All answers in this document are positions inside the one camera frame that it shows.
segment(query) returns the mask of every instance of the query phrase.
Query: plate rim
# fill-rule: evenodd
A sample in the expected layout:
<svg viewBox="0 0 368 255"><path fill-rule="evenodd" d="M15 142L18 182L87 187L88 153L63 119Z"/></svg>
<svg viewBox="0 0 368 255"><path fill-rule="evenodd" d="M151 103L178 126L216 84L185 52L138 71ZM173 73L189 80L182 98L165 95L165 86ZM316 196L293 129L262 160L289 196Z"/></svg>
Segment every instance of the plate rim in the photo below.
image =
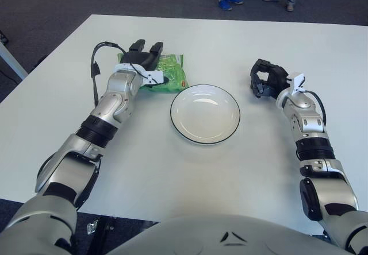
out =
<svg viewBox="0 0 368 255"><path fill-rule="evenodd" d="M176 100L176 98L179 96L179 94L180 93L182 93L183 91L186 91L187 89L189 89L189 88L191 88L191 87L196 87L196 86L211 86L211 87L217 87L217 88L219 88L219 89L221 89L221 90L223 90L223 91L225 91L227 94L229 94L230 96L231 96L231 98L232 99L234 99L234 101L235 101L235 103L236 103L236 105L237 105L237 110L239 111L239 120L238 120L238 122L237 122L237 124L236 124L236 127L235 127L235 129L234 129L234 131L227 137L227 138L224 138L224 139L222 139L222 140L220 140L220 141L216 141L216 142L211 142L211 143L204 143L204 142L199 142L199 141L196 141L196 140L193 140L193 139L190 139L189 137L186 137L184 134L182 134L181 132L180 132L180 130L175 126L175 123L174 123L174 121L173 121L173 115L172 115L172 108L173 108L173 103L174 103L174 101ZM240 119L241 119L241 117L242 117L242 115L241 115L242 113L240 112L240 107L239 107L239 104L237 103L237 100L234 98L234 96L232 96L228 91L226 91L226 90L224 90L223 88L221 88L221 87L218 87L218 86L215 86L215 85L213 85L213 84L195 84L195 85L193 85L193 86L190 86L190 87L187 87L186 89L184 89L184 90L182 90L182 91L180 91L178 94L176 94L176 96L174 97L174 99L172 100L172 102L171 102L171 106L170 106L170 119L171 119L171 123L172 123L172 125L175 127L175 129L177 130L177 132L178 133L180 133L182 136L184 136L186 139L188 139L188 140L190 140L190 141L192 141L192 142L194 142L194 143L198 143L198 144L203 144L203 145L213 145L213 144L217 144L217 143L220 143L220 142L223 142L223 141L225 141L226 139L228 139L230 136L232 136L235 132L236 132L236 130L237 130L237 128L239 127L239 123L240 123Z"/></svg>

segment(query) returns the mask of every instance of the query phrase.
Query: plastic bag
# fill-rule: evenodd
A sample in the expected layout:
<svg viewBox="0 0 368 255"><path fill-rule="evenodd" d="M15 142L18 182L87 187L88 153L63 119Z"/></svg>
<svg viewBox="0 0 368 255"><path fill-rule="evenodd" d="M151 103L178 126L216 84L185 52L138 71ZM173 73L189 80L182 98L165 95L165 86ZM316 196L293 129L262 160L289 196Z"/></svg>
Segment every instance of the plastic bag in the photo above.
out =
<svg viewBox="0 0 368 255"><path fill-rule="evenodd" d="M118 62L122 58L122 53L118 54ZM165 84L158 86L142 86L142 89L159 92L180 92L188 87L188 82L183 70L183 55L161 55L156 70L163 72L163 76L168 78Z"/></svg>

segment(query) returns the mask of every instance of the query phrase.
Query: wire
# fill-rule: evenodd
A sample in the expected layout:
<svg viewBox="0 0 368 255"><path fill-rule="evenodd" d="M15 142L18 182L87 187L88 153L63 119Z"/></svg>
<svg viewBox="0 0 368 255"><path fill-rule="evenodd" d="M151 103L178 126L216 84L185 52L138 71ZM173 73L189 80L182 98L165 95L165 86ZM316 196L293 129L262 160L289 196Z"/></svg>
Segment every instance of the wire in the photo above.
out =
<svg viewBox="0 0 368 255"><path fill-rule="evenodd" d="M109 42L109 41L103 41L103 42L99 42L93 49L92 52L92 56L91 56L91 78L92 78L92 82L93 82L93 98L94 98L94 106L97 107L98 105L98 91L97 91L97 84L96 84L96 75L100 74L99 68L98 68L98 64L97 62L94 61L94 56L96 55L97 50L99 50L101 47L115 47L119 50L122 51L122 54L126 54L126 51L124 49L122 49L118 44L115 44L113 42ZM143 78L148 79L148 80L152 80L154 81L156 84L159 84L154 78L148 78L146 76L144 76L142 73L140 73L132 63L130 63L131 67Z"/></svg>
<svg viewBox="0 0 368 255"><path fill-rule="evenodd" d="M115 43L109 42L109 41L99 42L94 47L93 52L92 52L92 57L91 57L91 77L92 77L92 82L93 82L93 98L94 98L94 106L95 107L97 107L97 105L98 105L98 91L97 91L97 84L96 84L95 76L100 74L100 72L98 71L98 73L97 73L94 70L95 67L98 67L97 63L94 61L94 56L95 56L97 50L99 50L101 47L115 47L115 48L121 50L123 55L126 54L126 51L124 49L122 49L118 44L115 44Z"/></svg>
<svg viewBox="0 0 368 255"><path fill-rule="evenodd" d="M146 77L146 76L144 76L142 73L140 73L135 67L134 67L134 65L132 65L131 63L130 63L130 65L131 65L131 67L140 75L140 76L142 76L143 78L145 78L145 79L148 79L148 80L152 80L152 81L154 81L156 84L158 84L158 82L154 79L154 78L148 78L148 77Z"/></svg>
<svg viewBox="0 0 368 255"><path fill-rule="evenodd" d="M9 80L12 80L12 81L14 82L14 84L18 85L17 81L15 81L13 78L11 78L11 77L7 76L7 75L6 75L4 72L2 72L1 70L0 70L0 73L1 73L2 75L4 75L5 77L7 77Z"/></svg>
<svg viewBox="0 0 368 255"><path fill-rule="evenodd" d="M323 106L322 100L313 91L306 90L305 92L312 94L316 98L318 104L320 105L321 111L322 111L323 124L326 126L326 123L327 123L327 120L326 120L326 111L324 110L324 106Z"/></svg>

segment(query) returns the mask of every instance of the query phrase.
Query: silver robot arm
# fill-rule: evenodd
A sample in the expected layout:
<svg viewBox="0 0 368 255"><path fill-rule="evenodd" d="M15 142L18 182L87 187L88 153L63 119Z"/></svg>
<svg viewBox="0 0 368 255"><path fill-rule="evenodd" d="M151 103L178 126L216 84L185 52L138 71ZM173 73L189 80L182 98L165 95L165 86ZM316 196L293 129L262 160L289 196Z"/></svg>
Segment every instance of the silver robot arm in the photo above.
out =
<svg viewBox="0 0 368 255"><path fill-rule="evenodd" d="M36 196L0 235L2 254L70 254L76 211L90 195L105 147L132 114L140 86L155 83L163 83L162 71L116 65L97 107L41 167Z"/></svg>
<svg viewBox="0 0 368 255"><path fill-rule="evenodd" d="M325 117L305 95L304 75L292 74L287 79L290 87L280 92L276 104L290 121L300 172L305 176L300 182L304 213L318 221L337 246L367 254L363 252L368 252L368 212L358 211L357 198L329 142Z"/></svg>

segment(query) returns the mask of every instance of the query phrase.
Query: gray carpet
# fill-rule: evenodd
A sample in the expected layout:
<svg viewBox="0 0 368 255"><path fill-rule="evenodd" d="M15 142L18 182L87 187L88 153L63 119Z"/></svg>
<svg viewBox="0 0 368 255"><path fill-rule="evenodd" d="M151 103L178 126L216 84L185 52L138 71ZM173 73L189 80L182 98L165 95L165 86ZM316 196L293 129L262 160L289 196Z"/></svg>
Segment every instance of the gray carpet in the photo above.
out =
<svg viewBox="0 0 368 255"><path fill-rule="evenodd" d="M298 0L293 13L285 11L285 0L244 0L231 12L220 10L217 0L0 0L0 30L10 40L8 50L30 72L39 58L52 52L91 14L368 25L368 0ZM20 81L1 59L0 70ZM0 74L0 102L15 86ZM0 231L19 206L0 200ZM96 217L78 215L78 254L86 253L91 240L86 224ZM118 223L105 251L139 233L143 225L127 219Z"/></svg>

